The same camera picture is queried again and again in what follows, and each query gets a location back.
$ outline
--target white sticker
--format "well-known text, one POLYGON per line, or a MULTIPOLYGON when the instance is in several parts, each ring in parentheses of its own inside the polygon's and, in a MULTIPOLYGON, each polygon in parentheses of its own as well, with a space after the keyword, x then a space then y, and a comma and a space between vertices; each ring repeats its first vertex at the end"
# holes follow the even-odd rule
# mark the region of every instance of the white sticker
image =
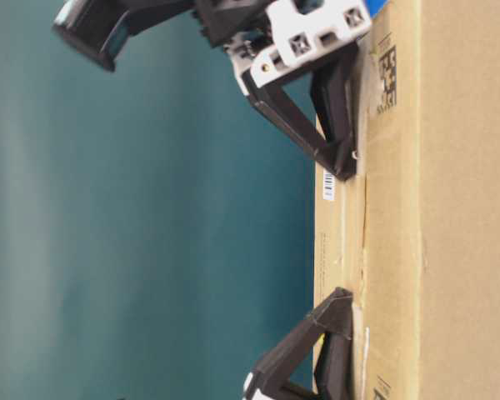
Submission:
POLYGON ((322 197, 329 202, 335 201, 335 177, 326 170, 324 170, 322 197))

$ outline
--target teal background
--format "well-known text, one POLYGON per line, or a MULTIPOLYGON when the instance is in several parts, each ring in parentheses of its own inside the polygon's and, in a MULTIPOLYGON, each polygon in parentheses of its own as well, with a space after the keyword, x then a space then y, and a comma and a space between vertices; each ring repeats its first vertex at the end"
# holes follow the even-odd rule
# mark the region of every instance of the teal background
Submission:
POLYGON ((62 4, 0 1, 0 400, 238 399, 312 306, 313 165, 189 16, 111 75, 62 4))

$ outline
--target brown cardboard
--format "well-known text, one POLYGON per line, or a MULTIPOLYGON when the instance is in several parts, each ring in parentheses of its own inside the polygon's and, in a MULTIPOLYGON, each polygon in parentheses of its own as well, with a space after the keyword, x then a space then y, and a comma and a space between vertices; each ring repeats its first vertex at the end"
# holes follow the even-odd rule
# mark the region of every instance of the brown cardboard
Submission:
POLYGON ((315 303, 354 293, 354 398, 500 399, 500 0, 391 1, 363 46, 359 174, 329 201, 317 167, 315 303))

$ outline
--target black 3d-printed part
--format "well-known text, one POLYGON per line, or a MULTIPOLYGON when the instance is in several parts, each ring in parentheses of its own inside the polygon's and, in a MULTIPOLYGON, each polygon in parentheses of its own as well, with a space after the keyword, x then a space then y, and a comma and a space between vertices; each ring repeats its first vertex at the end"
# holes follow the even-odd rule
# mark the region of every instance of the black 3d-printed part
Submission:
POLYGON ((248 30, 274 0, 196 0, 202 33, 212 47, 229 41, 235 33, 248 30))
POLYGON ((242 75, 247 99, 254 108, 341 180, 356 173, 356 141, 348 115, 346 85, 357 53, 358 45, 351 43, 263 87, 256 86, 250 71, 242 75), (312 100, 323 121, 324 137, 283 90, 286 83, 311 71, 312 100))
POLYGON ((337 288, 308 314, 256 363, 244 398, 253 400, 259 391, 274 400, 348 400, 352 299, 349 291, 337 288), (288 379, 322 335, 324 345, 315 369, 318 393, 314 393, 288 379))
POLYGON ((73 48, 113 72, 129 36, 193 7, 193 0, 75 0, 53 29, 73 48))

